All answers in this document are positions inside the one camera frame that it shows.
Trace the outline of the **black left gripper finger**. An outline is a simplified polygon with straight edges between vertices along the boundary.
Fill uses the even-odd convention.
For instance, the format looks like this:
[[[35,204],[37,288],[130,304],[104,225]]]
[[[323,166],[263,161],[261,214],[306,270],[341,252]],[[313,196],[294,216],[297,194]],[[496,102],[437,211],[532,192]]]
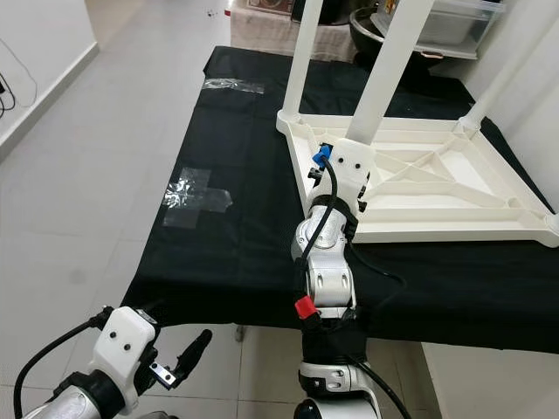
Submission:
[[[201,333],[183,350],[178,356],[175,366],[176,378],[188,378],[195,371],[201,356],[206,352],[206,348],[211,343],[213,332],[203,330]]]

